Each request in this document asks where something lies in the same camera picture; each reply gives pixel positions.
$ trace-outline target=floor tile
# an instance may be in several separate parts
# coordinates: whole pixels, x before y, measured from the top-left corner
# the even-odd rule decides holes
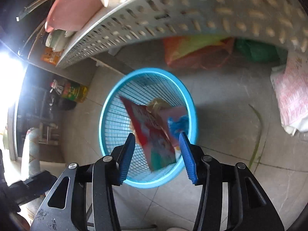
[[[193,88],[196,83],[195,73],[197,71],[195,69],[172,69],[169,71],[180,79],[192,96]]]
[[[259,132],[261,154],[269,123],[273,89],[270,67],[249,63],[243,58],[223,68],[195,74],[192,97],[199,118],[198,144],[250,160]],[[262,119],[252,110],[253,106]]]
[[[174,227],[192,231],[194,226],[194,222],[168,211],[155,202],[152,202],[144,219],[149,224],[156,224],[158,226],[158,231],[166,231],[168,228]]]
[[[125,183],[120,187],[113,186],[113,195],[121,226],[147,224],[143,219],[150,207],[150,199]]]
[[[116,57],[133,69],[145,67],[163,68],[164,47],[161,40],[145,41],[140,44],[128,45],[122,48]]]
[[[187,220],[195,221],[201,190],[202,186],[193,185],[183,169],[175,179],[158,188],[153,201]]]
[[[222,183],[222,211],[221,211],[221,224],[222,227],[228,217],[228,183]]]
[[[284,220],[285,229],[287,230],[293,222],[297,219],[300,213],[303,211],[304,207],[308,202],[308,177],[306,178],[304,187],[299,193],[297,199],[289,209],[289,214]]]
[[[262,164],[308,172],[308,142],[300,136],[287,134],[280,123],[276,98],[273,98],[273,111],[268,136],[260,162]]]
[[[102,153],[98,131],[102,108],[101,105],[86,99],[77,105],[73,116],[73,126],[100,157],[102,157]]]
[[[87,98],[103,106],[109,92],[122,77],[123,75],[107,67],[98,67],[90,85]]]
[[[220,231],[225,231],[227,229],[227,224],[228,220],[225,219],[221,224],[220,224]]]
[[[94,223],[93,213],[90,215],[90,218],[89,218],[89,220],[87,222]],[[88,227],[88,230],[89,231],[95,231],[94,227]]]
[[[242,162],[245,163],[246,166],[249,166],[249,161],[248,160],[244,160],[238,157],[234,157],[234,156],[230,156],[227,154],[222,154],[220,152],[217,152],[215,150],[211,150],[205,147],[202,147],[202,150],[204,152],[204,154],[206,155],[210,155],[212,157],[214,157],[216,160],[218,160],[220,163],[225,163],[225,164],[229,164],[229,165],[235,165],[238,162]],[[249,170],[254,173],[255,169],[257,167],[257,163],[254,162],[251,167],[249,168]]]
[[[153,200],[154,195],[157,192],[158,187],[155,188],[136,188],[140,193],[142,193],[144,196],[149,198],[150,200]]]
[[[86,190],[86,205],[87,210],[92,204],[92,183],[87,183],[87,190]]]
[[[258,165],[255,177],[272,201],[285,227],[290,221],[289,216],[292,215],[290,209],[302,192],[307,175],[308,173],[305,172]],[[307,192],[302,197],[307,203]]]
[[[70,140],[64,141],[62,151],[65,162],[77,162],[80,166],[96,162],[100,156],[73,127],[69,130]]]

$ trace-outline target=plastic shelf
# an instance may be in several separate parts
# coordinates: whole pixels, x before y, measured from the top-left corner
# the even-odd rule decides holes
[[[298,0],[128,0],[99,11],[71,39],[57,67],[114,47],[200,33],[245,37],[307,53],[307,19]]]

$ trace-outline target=red snack bag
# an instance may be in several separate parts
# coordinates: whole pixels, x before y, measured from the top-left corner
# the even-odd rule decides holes
[[[134,126],[150,170],[155,171],[175,163],[175,151],[170,140],[146,106],[122,96],[120,99]]]
[[[171,68],[219,68],[227,62],[233,51],[234,38],[220,40],[209,46],[192,51],[198,47],[198,45],[193,44],[195,41],[195,36],[164,38],[163,43],[167,65]]]

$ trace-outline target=blue mesh basket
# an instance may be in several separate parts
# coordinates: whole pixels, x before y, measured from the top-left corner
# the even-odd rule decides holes
[[[189,116],[187,136],[191,143],[195,143],[198,134],[197,116],[193,100],[186,87],[167,71],[144,68],[122,78],[106,99],[99,125],[100,147],[104,156],[109,155],[114,147],[123,145],[128,134],[131,133],[130,118],[119,96],[140,105],[147,105],[152,99],[158,97],[171,106],[185,106]],[[142,147],[136,144],[125,183],[138,188],[158,187],[176,177],[183,167],[183,158],[180,157],[177,163],[151,172]]]

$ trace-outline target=green plastic bag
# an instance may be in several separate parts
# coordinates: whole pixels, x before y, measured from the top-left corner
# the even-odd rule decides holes
[[[270,62],[279,60],[276,49],[279,47],[274,45],[240,38],[236,40],[235,47],[251,61]],[[279,52],[287,53],[287,50],[279,48]]]

